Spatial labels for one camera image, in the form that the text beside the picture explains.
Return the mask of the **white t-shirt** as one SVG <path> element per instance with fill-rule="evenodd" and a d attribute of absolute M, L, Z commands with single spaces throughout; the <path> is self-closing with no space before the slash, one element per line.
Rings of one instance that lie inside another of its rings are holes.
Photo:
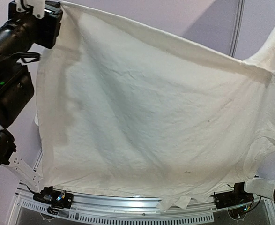
<path fill-rule="evenodd" d="M 36 100 L 46 187 L 186 208 L 254 178 L 275 152 L 275 27 L 237 60 L 62 2 Z"/>

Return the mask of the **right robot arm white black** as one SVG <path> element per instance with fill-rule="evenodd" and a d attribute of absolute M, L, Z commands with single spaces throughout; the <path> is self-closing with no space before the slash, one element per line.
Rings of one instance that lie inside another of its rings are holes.
<path fill-rule="evenodd" d="M 249 194 L 270 199 L 275 203 L 275 180 L 253 178 L 246 182 L 235 183 L 234 191 L 230 193 L 230 201 L 233 204 L 240 204 Z"/>

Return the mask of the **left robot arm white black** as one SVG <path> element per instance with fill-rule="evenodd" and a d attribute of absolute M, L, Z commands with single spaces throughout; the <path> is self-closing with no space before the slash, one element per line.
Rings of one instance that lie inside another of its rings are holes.
<path fill-rule="evenodd" d="M 57 193 L 43 186 L 40 174 L 17 153 L 8 127 L 34 95 L 28 64 L 39 61 L 40 54 L 30 49 L 34 44 L 54 47 L 62 16 L 59 2 L 14 0 L 8 6 L 8 20 L 0 27 L 0 166 L 9 169 L 46 203 L 54 203 Z"/>

